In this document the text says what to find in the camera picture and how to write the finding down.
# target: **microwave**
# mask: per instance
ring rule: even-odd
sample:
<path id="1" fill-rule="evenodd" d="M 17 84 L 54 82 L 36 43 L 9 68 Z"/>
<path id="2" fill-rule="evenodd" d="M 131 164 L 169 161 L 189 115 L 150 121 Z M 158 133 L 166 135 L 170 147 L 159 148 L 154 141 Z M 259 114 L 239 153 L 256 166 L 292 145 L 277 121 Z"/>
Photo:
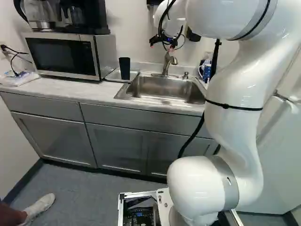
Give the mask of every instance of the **microwave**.
<path id="1" fill-rule="evenodd" d="M 118 67 L 114 35 L 58 32 L 22 35 L 39 74 L 100 81 Z"/>

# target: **shoe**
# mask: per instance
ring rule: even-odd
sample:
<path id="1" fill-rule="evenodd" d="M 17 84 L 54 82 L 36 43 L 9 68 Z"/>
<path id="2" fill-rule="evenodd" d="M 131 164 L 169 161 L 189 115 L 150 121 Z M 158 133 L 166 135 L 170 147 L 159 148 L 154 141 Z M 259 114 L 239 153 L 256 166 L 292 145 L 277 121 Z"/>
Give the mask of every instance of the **shoe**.
<path id="1" fill-rule="evenodd" d="M 37 200 L 30 207 L 24 209 L 23 211 L 27 213 L 27 218 L 24 223 L 20 224 L 19 226 L 29 226 L 39 214 L 48 210 L 54 203 L 54 201 L 55 195 L 53 193 L 50 193 Z"/>

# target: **cabinet drawer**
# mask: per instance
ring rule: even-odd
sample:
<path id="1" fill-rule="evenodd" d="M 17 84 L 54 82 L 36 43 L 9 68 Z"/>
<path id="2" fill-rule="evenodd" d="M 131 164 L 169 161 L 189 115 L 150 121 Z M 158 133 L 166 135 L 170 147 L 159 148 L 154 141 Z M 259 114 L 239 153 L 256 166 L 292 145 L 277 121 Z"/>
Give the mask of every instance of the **cabinet drawer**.
<path id="1" fill-rule="evenodd" d="M 79 103 L 76 102 L 4 92 L 1 92 L 1 96 L 11 111 L 83 121 Z"/>
<path id="2" fill-rule="evenodd" d="M 190 136 L 200 117 L 80 104 L 86 122 Z M 205 126 L 197 135 L 211 138 Z"/>

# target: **person's leg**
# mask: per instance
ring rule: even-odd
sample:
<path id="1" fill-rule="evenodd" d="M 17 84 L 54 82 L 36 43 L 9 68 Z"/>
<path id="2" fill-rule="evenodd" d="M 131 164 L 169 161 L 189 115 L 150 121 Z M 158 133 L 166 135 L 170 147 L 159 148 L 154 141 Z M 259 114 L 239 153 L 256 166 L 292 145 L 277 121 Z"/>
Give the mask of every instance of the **person's leg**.
<path id="1" fill-rule="evenodd" d="M 29 226 L 39 214 L 48 210 L 54 201 L 55 195 L 50 193 L 23 211 L 14 210 L 0 203 L 0 226 Z"/>
<path id="2" fill-rule="evenodd" d="M 0 203 L 0 226 L 16 226 L 23 223 L 27 213 L 10 208 L 7 204 Z"/>

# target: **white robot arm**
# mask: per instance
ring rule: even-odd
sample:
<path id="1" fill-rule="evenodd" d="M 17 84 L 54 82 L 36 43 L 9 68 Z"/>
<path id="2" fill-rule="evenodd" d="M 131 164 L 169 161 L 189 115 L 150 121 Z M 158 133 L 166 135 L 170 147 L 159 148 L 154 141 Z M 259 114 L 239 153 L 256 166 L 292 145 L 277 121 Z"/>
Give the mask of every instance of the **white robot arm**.
<path id="1" fill-rule="evenodd" d="M 155 24 L 173 1 L 161 3 Z M 176 35 L 184 17 L 198 35 L 240 44 L 206 93 L 206 127 L 222 148 L 212 157 L 178 159 L 167 173 L 174 207 L 186 223 L 210 225 L 219 211 L 248 205 L 261 194 L 257 124 L 300 47 L 301 0 L 175 0 L 170 20 L 164 18 L 166 34 Z"/>

